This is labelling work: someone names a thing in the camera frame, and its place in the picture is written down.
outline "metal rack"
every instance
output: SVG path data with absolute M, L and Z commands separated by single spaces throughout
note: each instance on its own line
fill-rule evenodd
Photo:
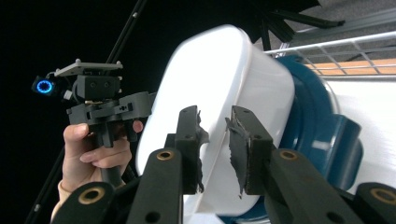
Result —
M 329 41 L 264 53 L 281 57 L 301 56 L 318 75 L 394 75 L 396 74 L 396 31 Z

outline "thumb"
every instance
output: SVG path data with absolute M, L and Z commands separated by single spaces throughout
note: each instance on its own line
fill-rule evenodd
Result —
M 86 147 L 84 137 L 89 132 L 88 124 L 81 123 L 69 125 L 64 129 L 64 148 L 65 156 L 74 154 Z

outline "blue ring light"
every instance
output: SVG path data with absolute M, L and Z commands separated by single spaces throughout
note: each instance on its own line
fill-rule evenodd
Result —
M 37 83 L 36 88 L 40 93 L 49 93 L 50 91 L 52 91 L 52 83 L 50 83 L 47 80 L 41 80 Z

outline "camera mount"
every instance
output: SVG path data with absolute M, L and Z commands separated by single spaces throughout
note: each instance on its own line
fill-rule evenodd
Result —
M 36 77 L 32 91 L 72 100 L 77 105 L 67 109 L 70 124 L 87 123 L 91 133 L 95 133 L 97 147 L 113 147 L 117 140 L 115 125 L 123 125 L 129 142 L 137 140 L 133 129 L 135 119 L 151 114 L 153 94 L 138 92 L 114 99 L 121 92 L 121 77 L 109 76 L 108 72 L 122 69 L 116 63 L 75 63 L 49 73 L 45 78 Z M 77 76 L 73 85 L 67 79 Z M 102 169 L 104 181 L 118 187 L 122 180 L 119 167 Z

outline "white object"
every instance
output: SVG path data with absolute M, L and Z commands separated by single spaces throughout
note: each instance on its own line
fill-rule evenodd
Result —
M 341 114 L 361 126 L 359 139 L 363 159 L 348 191 L 355 194 L 357 186 L 378 182 L 396 188 L 396 77 L 326 78 L 337 97 Z
M 149 154 L 176 132 L 179 111 L 197 105 L 210 143 L 201 147 L 205 192 L 184 196 L 185 223 L 243 214 L 258 196 L 238 196 L 225 118 L 232 105 L 253 111 L 277 147 L 293 97 L 289 71 L 254 47 L 242 30 L 224 25 L 194 36 L 177 48 L 166 68 L 138 146 L 137 170 L 143 174 Z

